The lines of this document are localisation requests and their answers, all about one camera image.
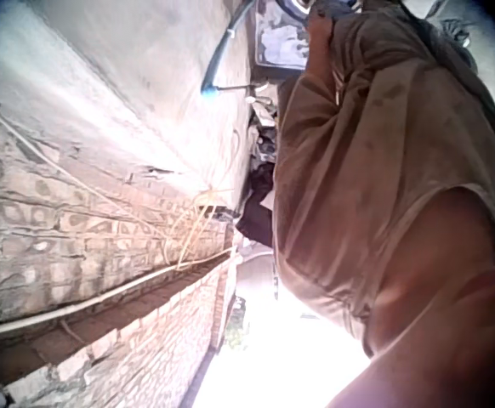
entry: beige shirt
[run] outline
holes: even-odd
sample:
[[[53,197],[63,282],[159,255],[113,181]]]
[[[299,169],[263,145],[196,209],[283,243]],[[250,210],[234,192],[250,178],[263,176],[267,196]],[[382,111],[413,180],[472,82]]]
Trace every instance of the beige shirt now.
[[[318,314],[363,339],[399,241],[436,194],[476,193],[495,223],[495,134],[483,84],[445,43],[468,92],[395,11],[335,25],[340,103],[316,77],[298,81],[275,172],[276,265]]]

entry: electrical wire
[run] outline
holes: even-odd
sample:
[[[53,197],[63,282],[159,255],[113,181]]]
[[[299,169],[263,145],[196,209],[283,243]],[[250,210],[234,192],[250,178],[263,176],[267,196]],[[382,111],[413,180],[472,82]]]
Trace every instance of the electrical wire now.
[[[204,258],[204,259],[199,259],[196,261],[189,261],[189,262],[183,262],[183,263],[178,263],[179,266],[192,266],[196,264],[203,264],[207,261],[211,261],[212,259],[215,259],[217,257],[220,257],[222,255],[225,255],[227,252],[233,251],[236,249],[235,246],[231,246],[229,248],[226,248],[225,250],[215,253],[211,257]],[[19,319],[15,321],[11,321],[8,323],[2,323],[0,325],[0,334],[6,333],[6,332],[11,332],[13,330],[18,330],[22,329],[23,327],[28,327],[28,326],[34,326],[39,323],[43,323],[44,321],[49,321],[53,319],[58,319],[63,316],[71,315],[72,313],[79,312],[80,310],[84,310],[90,306],[94,306],[95,304],[102,303],[106,299],[112,298],[120,293],[123,293],[127,291],[128,289],[131,289],[133,287],[136,287],[146,281],[149,281],[159,275],[162,275],[170,270],[174,270],[176,268],[176,265],[168,266],[167,268],[159,269],[155,272],[152,272],[148,275],[141,276],[140,278],[133,280],[125,285],[121,285],[119,287],[116,287],[115,289],[112,289],[106,293],[102,293],[101,295],[97,297],[92,297],[89,300],[85,300],[80,303],[72,304],[70,306],[65,306],[64,308],[56,309],[51,312],[46,312],[42,314],[37,314],[32,317],[26,317],[24,319]]]

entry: skin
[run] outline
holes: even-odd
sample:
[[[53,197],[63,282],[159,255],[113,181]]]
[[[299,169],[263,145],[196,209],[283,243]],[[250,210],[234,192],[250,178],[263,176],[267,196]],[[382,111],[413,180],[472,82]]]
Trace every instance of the skin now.
[[[306,72],[335,93],[333,21],[314,16],[308,32]],[[414,221],[384,272],[367,344],[371,365],[331,407],[495,406],[495,229],[473,193],[441,193]]]

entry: person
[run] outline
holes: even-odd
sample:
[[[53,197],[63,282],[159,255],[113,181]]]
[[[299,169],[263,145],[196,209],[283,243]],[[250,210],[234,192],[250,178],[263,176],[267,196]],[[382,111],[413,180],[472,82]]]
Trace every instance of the person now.
[[[332,407],[495,406],[495,105],[404,7],[308,22],[280,97],[283,284],[362,342]]]

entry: hand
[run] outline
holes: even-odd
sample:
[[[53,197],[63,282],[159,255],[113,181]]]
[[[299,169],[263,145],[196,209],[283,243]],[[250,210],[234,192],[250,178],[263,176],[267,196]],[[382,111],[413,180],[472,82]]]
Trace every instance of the hand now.
[[[329,44],[333,35],[333,19],[327,17],[321,10],[310,16],[308,19],[308,34],[310,43]]]

